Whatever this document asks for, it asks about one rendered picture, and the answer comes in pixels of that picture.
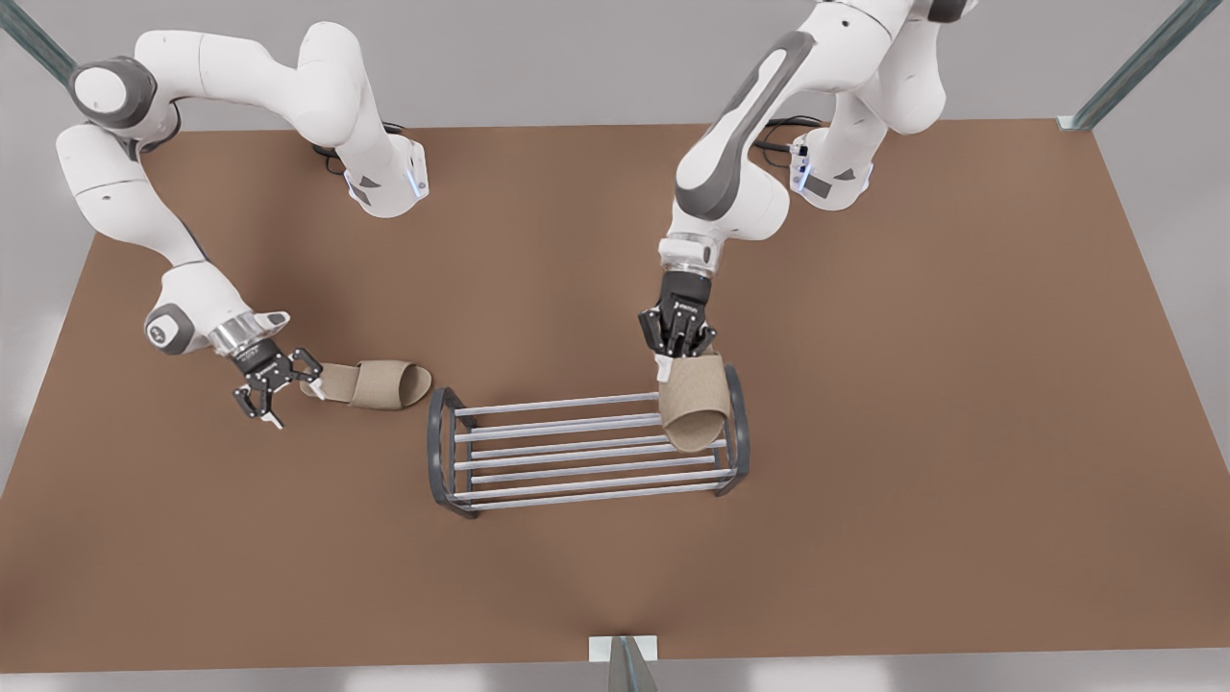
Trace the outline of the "silver frame post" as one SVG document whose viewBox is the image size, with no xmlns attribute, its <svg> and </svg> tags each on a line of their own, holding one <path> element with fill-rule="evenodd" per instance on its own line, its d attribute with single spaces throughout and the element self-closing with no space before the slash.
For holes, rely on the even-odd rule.
<svg viewBox="0 0 1230 692">
<path fill-rule="evenodd" d="M 590 663 L 606 664 L 606 692 L 658 692 L 649 663 L 658 661 L 658 635 L 589 635 Z"/>
<path fill-rule="evenodd" d="M 1093 132 L 1168 53 L 1203 23 L 1209 14 L 1216 11 L 1221 1 L 1224 0 L 1182 0 L 1076 113 L 1057 118 L 1059 130 Z"/>
<path fill-rule="evenodd" d="M 62 87 L 70 88 L 70 80 L 77 69 L 66 50 L 47 34 L 47 31 L 16 0 L 0 0 L 0 28 L 9 34 L 28 57 L 34 58 Z"/>
</svg>

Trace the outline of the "grey metal shoe rack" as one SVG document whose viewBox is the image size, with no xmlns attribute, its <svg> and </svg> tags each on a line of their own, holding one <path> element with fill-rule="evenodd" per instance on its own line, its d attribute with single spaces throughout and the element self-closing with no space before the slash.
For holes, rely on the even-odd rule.
<svg viewBox="0 0 1230 692">
<path fill-rule="evenodd" d="M 733 364 L 729 417 L 715 442 L 681 454 L 662 427 L 658 395 L 466 407 L 435 388 L 427 417 L 430 497 L 458 516 L 493 509 L 729 494 L 750 473 L 750 425 Z"/>
</svg>

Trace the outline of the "tan slipper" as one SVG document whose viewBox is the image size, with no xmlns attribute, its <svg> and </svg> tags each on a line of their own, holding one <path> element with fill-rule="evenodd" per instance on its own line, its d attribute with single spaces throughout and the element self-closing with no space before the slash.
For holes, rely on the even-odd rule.
<svg viewBox="0 0 1230 692">
<path fill-rule="evenodd" d="M 658 385 L 661 425 L 681 454 L 697 454 L 724 433 L 729 388 L 724 360 L 708 349 L 697 358 L 672 360 L 672 372 Z"/>
<path fill-rule="evenodd" d="M 433 376 L 408 360 L 360 360 L 357 366 L 323 363 L 312 383 L 299 382 L 308 397 L 365 411 L 403 411 L 430 393 Z"/>
</svg>

